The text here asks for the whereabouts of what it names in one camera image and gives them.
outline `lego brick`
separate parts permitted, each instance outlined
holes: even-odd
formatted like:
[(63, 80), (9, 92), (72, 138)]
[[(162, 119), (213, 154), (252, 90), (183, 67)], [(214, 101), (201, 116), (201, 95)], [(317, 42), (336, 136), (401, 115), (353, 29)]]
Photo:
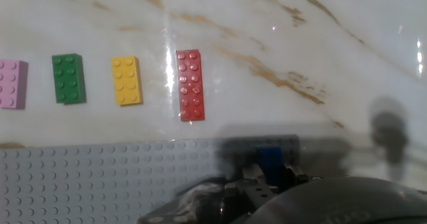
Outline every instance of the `lego brick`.
[(205, 119), (199, 50), (176, 51), (181, 121)]
[(111, 58), (115, 103), (131, 105), (142, 103), (138, 59), (134, 56)]
[(3, 149), (1, 223), (137, 223), (176, 193), (231, 169), (228, 155), (265, 143), (294, 155), (299, 149), (296, 136)]
[(86, 102), (83, 61), (78, 54), (52, 56), (56, 103)]
[(27, 95), (28, 63), (0, 59), (0, 107), (24, 109)]

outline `green lego brick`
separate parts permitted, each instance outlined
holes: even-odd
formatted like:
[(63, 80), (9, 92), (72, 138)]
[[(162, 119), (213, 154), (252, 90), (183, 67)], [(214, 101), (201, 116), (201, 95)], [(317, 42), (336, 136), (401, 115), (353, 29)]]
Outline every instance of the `green lego brick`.
[(78, 54), (52, 56), (56, 103), (86, 102), (83, 61)]

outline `lego stud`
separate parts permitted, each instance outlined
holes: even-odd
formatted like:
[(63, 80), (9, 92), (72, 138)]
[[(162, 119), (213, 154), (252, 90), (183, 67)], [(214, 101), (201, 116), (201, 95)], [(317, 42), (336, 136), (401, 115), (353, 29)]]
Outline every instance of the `lego stud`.
[(194, 87), (193, 88), (193, 93), (194, 94), (199, 94), (200, 93), (200, 88), (199, 87)]
[(75, 81), (70, 81), (70, 82), (68, 82), (68, 86), (70, 86), (70, 87), (76, 87), (77, 83)]
[(15, 102), (13, 101), (13, 99), (9, 99), (9, 100), (7, 100), (7, 102), (6, 102), (6, 105), (8, 105), (8, 106), (13, 106), (13, 104), (14, 104)]
[(53, 64), (55, 64), (55, 65), (59, 65), (59, 64), (61, 64), (61, 59), (60, 59), (60, 58), (58, 58), (58, 59), (54, 59), (54, 60), (53, 60)]
[(187, 82), (187, 77), (179, 77), (179, 82), (186, 83)]
[(187, 67), (185, 67), (185, 65), (179, 65), (178, 69), (180, 71), (185, 71), (185, 70), (187, 70)]
[(55, 72), (55, 76), (57, 76), (57, 77), (61, 77), (61, 76), (62, 76), (62, 74), (63, 74), (63, 72), (62, 72), (62, 71), (56, 71), (56, 72)]
[(16, 67), (17, 67), (17, 64), (16, 64), (16, 63), (11, 63), (11, 64), (9, 65), (9, 68), (10, 68), (11, 70), (15, 70), (15, 69), (16, 69)]
[(185, 99), (182, 99), (182, 101), (181, 101), (181, 103), (182, 103), (182, 105), (184, 106), (184, 107), (187, 107), (188, 106), (188, 101), (187, 100), (185, 100)]
[(200, 80), (200, 77), (197, 76), (197, 75), (194, 75), (194, 76), (191, 77), (191, 80), (194, 81), (194, 82), (198, 82)]
[(77, 96), (78, 96), (77, 93), (72, 93), (72, 94), (69, 95), (69, 98), (76, 99)]
[(189, 117), (189, 113), (187, 111), (182, 111), (181, 112), (181, 116), (184, 118), (188, 118)]
[(196, 105), (196, 106), (200, 105), (200, 100), (197, 99), (197, 98), (193, 99), (193, 104)]
[(10, 77), (9, 77), (9, 81), (15, 81), (16, 80), (16, 76), (15, 75), (11, 75)]
[(197, 58), (197, 53), (191, 53), (191, 54), (189, 55), (189, 58), (191, 58), (191, 59), (196, 59), (196, 58)]
[(181, 88), (181, 93), (184, 95), (187, 94), (188, 93), (187, 88), (185, 88), (185, 87)]
[(57, 88), (60, 88), (60, 89), (64, 88), (64, 86), (65, 86), (63, 82), (55, 83), (55, 85), (56, 85)]
[(199, 69), (199, 66), (197, 64), (193, 64), (189, 68), (193, 71), (197, 71)]
[(68, 75), (74, 75), (75, 74), (75, 70), (74, 69), (68, 69), (67, 73), (68, 73)]

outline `table surface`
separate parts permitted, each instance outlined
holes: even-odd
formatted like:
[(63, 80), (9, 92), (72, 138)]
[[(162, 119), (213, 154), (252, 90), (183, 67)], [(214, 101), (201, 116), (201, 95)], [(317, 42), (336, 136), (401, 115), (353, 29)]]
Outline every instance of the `table surface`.
[[(0, 0), (0, 58), (29, 63), (26, 108), (0, 110), (0, 143), (296, 134), (311, 167), (426, 187), (426, 12), (426, 0)], [(183, 49), (201, 53), (205, 121), (179, 118)], [(51, 56), (64, 53), (83, 57), (87, 103), (55, 102)], [(143, 104), (120, 107), (109, 60), (127, 55)]]

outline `marble vein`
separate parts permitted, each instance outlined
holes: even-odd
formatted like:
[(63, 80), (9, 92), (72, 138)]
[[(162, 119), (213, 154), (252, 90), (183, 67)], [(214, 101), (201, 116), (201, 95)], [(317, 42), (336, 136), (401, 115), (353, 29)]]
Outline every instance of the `marble vein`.
[(245, 61), (246, 63), (249, 63), (249, 70), (251, 71), (252, 75), (254, 76), (260, 76), (264, 79), (268, 80), (269, 82), (273, 83), (276, 87), (288, 87), (293, 92), (297, 93), (301, 97), (305, 99), (309, 99), (310, 101), (313, 101), (315, 104), (323, 105), (325, 104), (324, 101), (317, 98), (316, 94), (310, 94), (308, 91), (306, 91), (306, 87), (302, 85), (302, 82), (307, 81), (308, 79), (304, 77), (303, 75), (300, 75), (296, 72), (288, 72), (286, 73), (287, 78), (286, 79), (280, 79), (274, 71), (266, 67), (259, 59), (249, 56), (243, 56), (239, 53), (234, 53), (227, 49), (222, 49), (215, 43), (213, 44), (215, 47), (215, 50), (218, 53), (221, 53), (222, 55), (225, 55), (227, 57), (235, 57), (239, 60)]
[(287, 7), (281, 4), (278, 0), (271, 0), (271, 1), (278, 4), (286, 13), (291, 15), (292, 19), (294, 20), (294, 27), (307, 23), (307, 21), (304, 18), (300, 17), (302, 13), (298, 9), (296, 8), (292, 9), (291, 7)]

